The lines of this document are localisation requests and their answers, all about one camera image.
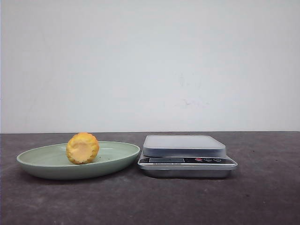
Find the yellow corn cob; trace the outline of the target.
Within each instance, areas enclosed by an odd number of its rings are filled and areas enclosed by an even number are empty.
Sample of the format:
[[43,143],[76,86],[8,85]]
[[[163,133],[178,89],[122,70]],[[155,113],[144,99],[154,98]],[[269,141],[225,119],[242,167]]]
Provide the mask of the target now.
[[81,132],[74,135],[66,145],[68,160],[76,165],[91,163],[99,151],[96,137],[90,133]]

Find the silver digital kitchen scale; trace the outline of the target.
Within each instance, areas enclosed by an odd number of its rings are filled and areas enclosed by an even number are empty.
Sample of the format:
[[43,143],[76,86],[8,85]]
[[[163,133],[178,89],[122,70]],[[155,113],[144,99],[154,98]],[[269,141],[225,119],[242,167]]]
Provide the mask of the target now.
[[148,135],[137,164],[157,178],[225,178],[238,166],[209,135]]

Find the pale green plate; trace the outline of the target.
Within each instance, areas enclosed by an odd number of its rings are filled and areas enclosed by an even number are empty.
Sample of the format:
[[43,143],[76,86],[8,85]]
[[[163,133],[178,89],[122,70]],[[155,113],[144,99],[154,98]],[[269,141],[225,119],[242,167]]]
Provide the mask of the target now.
[[35,177],[51,180],[94,178],[125,169],[135,162],[140,148],[125,142],[100,141],[99,151],[90,161],[87,153],[68,157],[67,144],[55,144],[28,150],[17,156],[21,168]]

